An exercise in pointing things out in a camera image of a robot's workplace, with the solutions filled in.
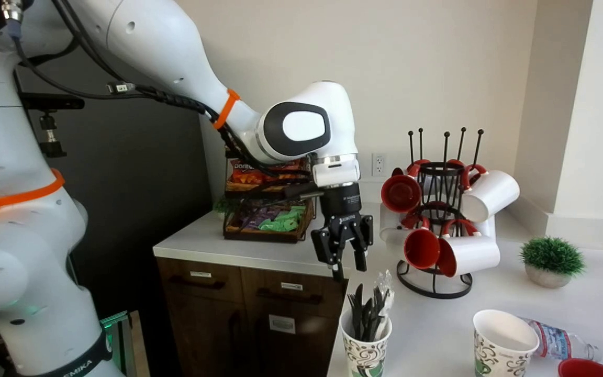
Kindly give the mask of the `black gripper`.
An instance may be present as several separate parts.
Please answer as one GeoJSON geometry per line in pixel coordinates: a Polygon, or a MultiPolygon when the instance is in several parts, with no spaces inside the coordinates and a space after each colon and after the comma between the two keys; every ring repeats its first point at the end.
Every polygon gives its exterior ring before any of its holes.
{"type": "MultiPolygon", "coordinates": [[[[373,246],[373,219],[358,216],[362,210],[360,187],[355,182],[324,189],[319,195],[319,210],[324,219],[350,219],[348,233],[354,247],[354,263],[360,272],[366,271],[366,251],[373,246]]],[[[312,231],[312,246],[315,258],[324,263],[335,281],[343,278],[341,244],[335,227],[312,231]]]]}

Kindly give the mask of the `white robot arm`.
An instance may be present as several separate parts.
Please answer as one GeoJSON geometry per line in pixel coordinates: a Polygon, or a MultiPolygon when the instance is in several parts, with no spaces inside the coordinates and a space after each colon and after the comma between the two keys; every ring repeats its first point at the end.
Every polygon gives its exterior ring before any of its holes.
{"type": "Polygon", "coordinates": [[[31,130],[14,71],[37,71],[71,49],[114,58],[109,102],[155,99],[204,116],[225,147],[271,170],[310,158],[310,192],[324,225],[315,258],[341,274],[343,249],[366,267],[373,221],[360,205],[354,111],[346,89],[315,83],[260,114],[213,74],[203,38],[178,0],[0,0],[0,338],[13,377],[125,377],[114,365],[93,296],[68,272],[88,213],[72,176],[52,164],[53,142],[31,130]]]}

